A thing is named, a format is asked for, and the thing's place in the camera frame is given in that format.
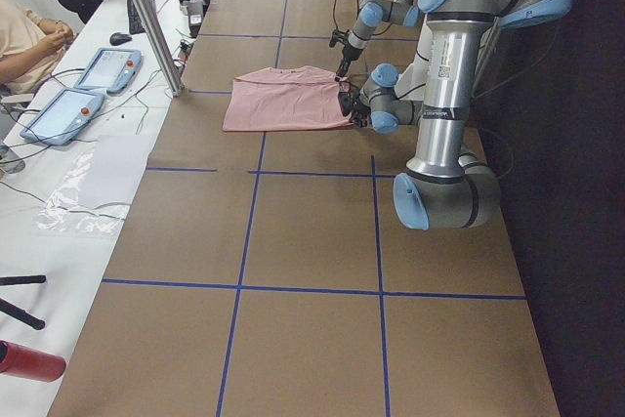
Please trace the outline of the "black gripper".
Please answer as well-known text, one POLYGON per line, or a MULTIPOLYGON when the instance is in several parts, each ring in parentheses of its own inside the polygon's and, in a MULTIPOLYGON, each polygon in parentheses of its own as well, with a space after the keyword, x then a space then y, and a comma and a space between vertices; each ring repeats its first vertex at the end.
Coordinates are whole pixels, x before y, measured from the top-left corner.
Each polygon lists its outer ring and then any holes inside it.
POLYGON ((338 100, 342 114, 358 128, 369 123, 369 106, 360 99, 360 89, 351 82, 340 82, 338 100))
POLYGON ((358 47, 355 47, 350 43, 349 37, 350 37, 350 32, 348 30, 341 31, 340 29, 335 28, 332 31, 332 34, 329 40, 330 48, 334 48, 338 43, 343 45, 342 59, 335 74, 335 80, 337 82, 341 81, 342 79, 348 76, 351 63, 353 61, 357 61, 362 53, 362 49, 359 49, 358 47))

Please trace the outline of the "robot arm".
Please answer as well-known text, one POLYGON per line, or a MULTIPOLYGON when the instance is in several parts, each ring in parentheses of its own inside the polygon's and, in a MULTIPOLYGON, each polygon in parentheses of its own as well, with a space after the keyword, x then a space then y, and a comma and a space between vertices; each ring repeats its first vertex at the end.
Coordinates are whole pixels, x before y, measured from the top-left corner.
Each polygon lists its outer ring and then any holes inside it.
POLYGON ((342 45, 342 58, 336 71, 336 80, 346 77, 351 64, 357 61, 381 23, 416 27, 420 11, 415 0, 359 0, 357 15, 351 29, 336 27, 329 47, 342 45))
POLYGON ((464 145, 465 124, 482 36, 493 27, 518 28, 565 16, 573 0, 360 0, 348 31, 330 42, 342 46, 338 77, 364 51, 381 23, 419 27, 428 51, 404 72, 378 65, 357 93, 341 97, 341 109, 358 125, 389 134, 416 125, 414 156, 394 181, 394 204, 411 229, 469 228, 496 211, 500 188, 494 173, 464 145))

